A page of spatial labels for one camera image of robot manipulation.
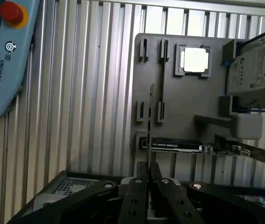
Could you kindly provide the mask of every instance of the red emergency stop button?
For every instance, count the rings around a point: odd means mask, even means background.
[[[24,18],[24,13],[21,8],[11,1],[2,3],[0,6],[0,15],[5,21],[14,25],[21,23]]]

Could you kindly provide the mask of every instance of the metal wall panel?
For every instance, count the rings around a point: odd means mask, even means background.
[[[22,92],[0,118],[0,223],[61,170],[132,175],[133,49],[138,33],[252,38],[265,8],[191,1],[42,0]],[[265,148],[263,137],[249,144]],[[156,154],[180,181],[265,187],[250,158]]]

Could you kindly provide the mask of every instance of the metal vent grille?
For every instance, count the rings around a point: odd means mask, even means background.
[[[69,196],[80,190],[92,186],[97,180],[67,178],[54,192],[56,195]]]

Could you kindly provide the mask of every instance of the hard drive label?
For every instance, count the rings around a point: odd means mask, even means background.
[[[237,57],[229,68],[228,92],[265,89],[265,44]]]

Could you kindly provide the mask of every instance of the silver bolt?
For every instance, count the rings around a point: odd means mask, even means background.
[[[105,188],[110,188],[110,187],[112,187],[113,185],[111,185],[111,184],[109,184],[109,183],[107,183],[107,184],[105,184]]]
[[[196,189],[200,189],[202,186],[198,183],[193,184],[193,187]]]
[[[169,183],[169,180],[168,179],[162,179],[161,180],[163,183]]]

